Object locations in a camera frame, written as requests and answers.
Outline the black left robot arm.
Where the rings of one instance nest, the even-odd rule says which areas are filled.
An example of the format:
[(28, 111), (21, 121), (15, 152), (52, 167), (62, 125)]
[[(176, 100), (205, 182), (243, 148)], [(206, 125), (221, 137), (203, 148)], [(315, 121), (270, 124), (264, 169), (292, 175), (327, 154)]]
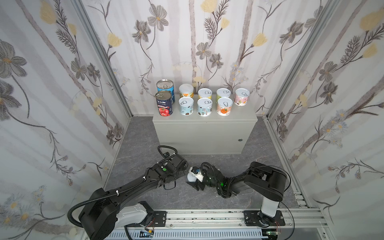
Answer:
[(115, 189), (105, 191), (100, 188), (91, 197), (68, 210), (67, 218), (75, 226), (83, 228), (91, 240), (105, 239), (117, 226), (118, 213), (140, 195), (175, 182), (186, 175), (188, 162), (170, 146), (158, 146), (173, 150), (173, 154), (160, 152), (163, 157), (152, 167), (148, 167), (139, 178)]

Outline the white lid can yellow label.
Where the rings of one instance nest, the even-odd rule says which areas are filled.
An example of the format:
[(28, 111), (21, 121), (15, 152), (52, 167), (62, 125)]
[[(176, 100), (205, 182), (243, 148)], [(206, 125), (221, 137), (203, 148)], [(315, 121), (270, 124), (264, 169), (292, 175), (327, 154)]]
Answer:
[(213, 94), (213, 92), (208, 88), (202, 88), (202, 89), (199, 89), (199, 91), (198, 91), (199, 99), (202, 99), (202, 98), (211, 99), (212, 94)]

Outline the blue label soup can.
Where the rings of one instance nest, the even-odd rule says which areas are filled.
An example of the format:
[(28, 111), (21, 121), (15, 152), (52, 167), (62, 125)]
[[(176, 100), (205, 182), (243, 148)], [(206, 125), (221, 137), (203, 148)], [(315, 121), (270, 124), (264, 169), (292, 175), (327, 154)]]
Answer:
[(172, 104), (175, 102), (174, 83), (168, 79), (159, 80), (156, 84), (158, 91), (168, 91), (171, 93)]

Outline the white lid can pink label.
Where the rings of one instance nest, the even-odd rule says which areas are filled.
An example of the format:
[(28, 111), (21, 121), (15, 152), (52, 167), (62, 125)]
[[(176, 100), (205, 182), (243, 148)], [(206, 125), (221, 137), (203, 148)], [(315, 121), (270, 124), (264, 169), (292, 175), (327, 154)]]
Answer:
[(195, 177), (195, 174), (193, 174), (191, 171), (189, 171), (188, 175), (187, 175), (187, 180), (189, 183), (194, 183), (197, 178)]

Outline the white lid can green label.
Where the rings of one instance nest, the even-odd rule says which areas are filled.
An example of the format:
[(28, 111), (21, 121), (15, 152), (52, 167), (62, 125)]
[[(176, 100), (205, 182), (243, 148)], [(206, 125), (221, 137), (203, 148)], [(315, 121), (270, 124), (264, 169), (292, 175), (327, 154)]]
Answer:
[(220, 88), (217, 90), (216, 94), (217, 94), (217, 97), (216, 97), (217, 100), (220, 98), (229, 98), (231, 96), (231, 91), (226, 88)]

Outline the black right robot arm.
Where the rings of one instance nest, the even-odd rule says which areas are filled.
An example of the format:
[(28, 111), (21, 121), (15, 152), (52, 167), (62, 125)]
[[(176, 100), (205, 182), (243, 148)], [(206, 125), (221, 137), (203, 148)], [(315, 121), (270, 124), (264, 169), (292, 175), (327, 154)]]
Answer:
[(191, 167), (187, 178), (188, 184), (195, 190), (214, 188), (224, 199), (248, 189), (261, 194), (263, 196), (261, 209), (255, 217), (246, 217), (246, 222), (262, 228), (278, 224), (275, 220), (278, 206), (288, 189), (287, 181), (291, 181), (291, 176), (284, 169), (259, 162), (252, 162), (244, 172), (235, 177), (225, 177), (215, 166), (204, 162), (199, 168)]

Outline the dark red label can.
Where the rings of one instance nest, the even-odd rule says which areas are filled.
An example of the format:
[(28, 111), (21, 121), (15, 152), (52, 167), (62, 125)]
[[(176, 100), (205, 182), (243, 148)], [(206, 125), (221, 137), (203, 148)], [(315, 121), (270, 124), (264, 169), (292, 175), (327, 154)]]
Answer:
[(161, 116), (168, 117), (173, 114), (172, 94), (169, 91), (158, 91), (156, 101)]

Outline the white lid can blue label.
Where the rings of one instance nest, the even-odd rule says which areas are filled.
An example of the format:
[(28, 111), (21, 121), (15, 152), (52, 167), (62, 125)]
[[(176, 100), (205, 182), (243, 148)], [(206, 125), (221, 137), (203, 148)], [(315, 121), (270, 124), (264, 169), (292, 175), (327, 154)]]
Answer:
[(198, 114), (202, 117), (207, 117), (212, 113), (213, 101), (209, 98), (201, 98), (197, 101)]

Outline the white lid can orange label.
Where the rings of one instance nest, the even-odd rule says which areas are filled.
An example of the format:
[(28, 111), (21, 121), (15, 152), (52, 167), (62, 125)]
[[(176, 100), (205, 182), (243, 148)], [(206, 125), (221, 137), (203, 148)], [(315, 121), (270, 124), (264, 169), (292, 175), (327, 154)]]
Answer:
[(183, 97), (194, 97), (194, 87), (190, 84), (182, 84), (179, 87), (179, 92), (180, 92), (180, 98)]

